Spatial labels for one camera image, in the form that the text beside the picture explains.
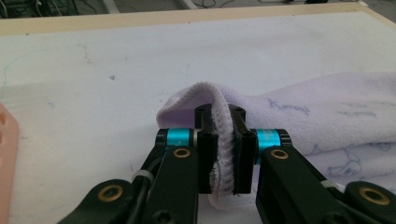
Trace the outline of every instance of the towel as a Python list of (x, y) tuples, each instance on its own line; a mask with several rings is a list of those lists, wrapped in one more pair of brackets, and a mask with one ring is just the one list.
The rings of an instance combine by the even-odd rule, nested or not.
[(261, 95), (200, 82), (170, 96), (158, 112), (160, 128), (194, 128), (194, 108), (212, 104), (219, 135), (209, 201), (222, 210), (255, 209), (252, 192), (233, 195), (233, 122), (228, 104), (247, 111), (251, 129), (285, 129), (327, 178), (365, 180), (396, 192), (396, 73), (335, 74)]

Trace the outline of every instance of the white towel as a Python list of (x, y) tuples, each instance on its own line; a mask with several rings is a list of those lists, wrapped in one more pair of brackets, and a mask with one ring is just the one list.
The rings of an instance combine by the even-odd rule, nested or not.
[(201, 82), (175, 93), (157, 116), (161, 128), (194, 128), (194, 108), (212, 104), (219, 134), (209, 201), (255, 209), (252, 193), (233, 196), (233, 124), (227, 104), (247, 111), (251, 129), (285, 129), (293, 145), (336, 182), (366, 180), (396, 192), (396, 74), (337, 74), (262, 95)]

